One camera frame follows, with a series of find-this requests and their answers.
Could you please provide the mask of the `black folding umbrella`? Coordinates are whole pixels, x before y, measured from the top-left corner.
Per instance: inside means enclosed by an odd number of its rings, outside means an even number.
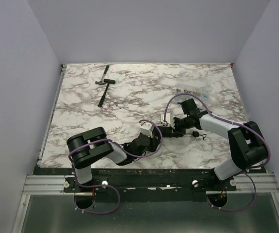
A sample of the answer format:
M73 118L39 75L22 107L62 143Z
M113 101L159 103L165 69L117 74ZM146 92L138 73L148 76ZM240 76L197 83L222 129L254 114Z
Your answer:
M199 131L192 131L192 132L186 132L186 131L177 131L171 127L167 126L158 126L158 129L161 131L163 138L179 138L184 137L186 135L189 135L191 137L201 137L203 140L207 137L206 133L200 133Z

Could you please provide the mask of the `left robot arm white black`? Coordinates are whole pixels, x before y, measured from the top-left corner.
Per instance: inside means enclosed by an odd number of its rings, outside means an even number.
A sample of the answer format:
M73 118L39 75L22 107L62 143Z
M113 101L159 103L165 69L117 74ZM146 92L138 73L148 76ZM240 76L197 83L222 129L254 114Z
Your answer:
M69 160L74 168L77 182L86 185L92 180L91 165L102 158L108 158L119 166L125 166L134 160L155 154L162 143L161 131L153 126L141 128L140 134L132 142L122 145L107 138L103 127L79 133L67 140Z

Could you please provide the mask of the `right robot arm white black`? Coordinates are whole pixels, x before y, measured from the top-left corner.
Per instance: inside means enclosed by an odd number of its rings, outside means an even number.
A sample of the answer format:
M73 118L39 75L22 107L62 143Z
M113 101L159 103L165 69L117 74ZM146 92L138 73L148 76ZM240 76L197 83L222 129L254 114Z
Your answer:
M224 181L268 158L268 149L256 122L241 124L218 119L207 110L201 111L193 99L180 105L186 117L174 118L173 132L183 135L187 129L196 128L214 133L229 142L231 157L213 169L213 179Z

